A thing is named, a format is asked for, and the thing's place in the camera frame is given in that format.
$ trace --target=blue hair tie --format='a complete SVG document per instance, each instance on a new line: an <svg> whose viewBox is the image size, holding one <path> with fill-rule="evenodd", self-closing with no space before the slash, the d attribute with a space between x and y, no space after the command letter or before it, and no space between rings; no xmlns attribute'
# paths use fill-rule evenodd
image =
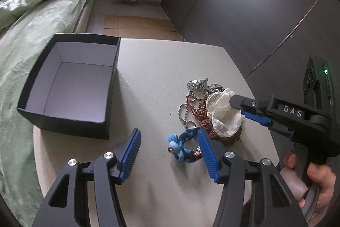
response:
<svg viewBox="0 0 340 227"><path fill-rule="evenodd" d="M197 136L200 127L195 127L185 130L179 137L177 135L168 136L168 142L170 144L168 151L174 155L175 159L179 163L193 163L202 158L201 150L198 147L195 150L189 150L184 148L184 144Z"/></svg>

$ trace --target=finger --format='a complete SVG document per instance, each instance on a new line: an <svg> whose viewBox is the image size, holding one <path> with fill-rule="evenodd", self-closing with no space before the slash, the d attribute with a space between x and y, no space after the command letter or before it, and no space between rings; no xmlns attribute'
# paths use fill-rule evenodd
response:
<svg viewBox="0 0 340 227"><path fill-rule="evenodd" d="M321 193L334 190L336 177L329 166L310 163L307 175L313 182L320 185Z"/></svg>
<svg viewBox="0 0 340 227"><path fill-rule="evenodd" d="M286 167L294 168L298 162L297 156L293 152L288 152L283 158L283 163Z"/></svg>
<svg viewBox="0 0 340 227"><path fill-rule="evenodd" d="M302 209L303 208L303 206L305 205L305 199L301 199L299 202L298 202L298 205L299 205L299 207L300 207L300 209Z"/></svg>

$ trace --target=green blanket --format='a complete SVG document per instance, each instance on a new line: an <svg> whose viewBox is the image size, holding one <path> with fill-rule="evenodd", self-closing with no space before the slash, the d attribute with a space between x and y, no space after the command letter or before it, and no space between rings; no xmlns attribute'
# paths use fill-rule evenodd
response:
<svg viewBox="0 0 340 227"><path fill-rule="evenodd" d="M55 33L72 32L85 2L43 1L0 38L0 193L24 227L32 225L43 196L35 169L33 125L16 111L17 102L42 49Z"/></svg>

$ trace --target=table top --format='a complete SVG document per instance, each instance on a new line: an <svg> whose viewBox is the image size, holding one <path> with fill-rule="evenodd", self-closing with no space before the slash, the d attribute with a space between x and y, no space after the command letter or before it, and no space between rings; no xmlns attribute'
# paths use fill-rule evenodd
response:
<svg viewBox="0 0 340 227"><path fill-rule="evenodd" d="M127 226L212 226L222 185L209 178L203 160L179 164L167 151L167 136L184 127L178 107L185 103L186 84L209 78L235 93L253 98L243 76L222 47L177 41L121 39L117 76L113 85L110 140L56 134L34 128L34 154L42 194L71 159L96 160L126 140L134 128L142 144L130 178L117 193ZM267 128L246 119L241 142L230 149L243 158L266 157L276 165L278 156ZM247 181L245 200L250 197ZM98 226L93 184L89 182L92 226Z"/></svg>

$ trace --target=black box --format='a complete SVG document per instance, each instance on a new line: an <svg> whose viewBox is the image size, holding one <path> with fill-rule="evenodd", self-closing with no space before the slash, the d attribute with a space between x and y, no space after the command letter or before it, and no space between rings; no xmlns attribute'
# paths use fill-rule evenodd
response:
<svg viewBox="0 0 340 227"><path fill-rule="evenodd" d="M17 110L40 129L109 139L120 38L55 34L20 95Z"/></svg>

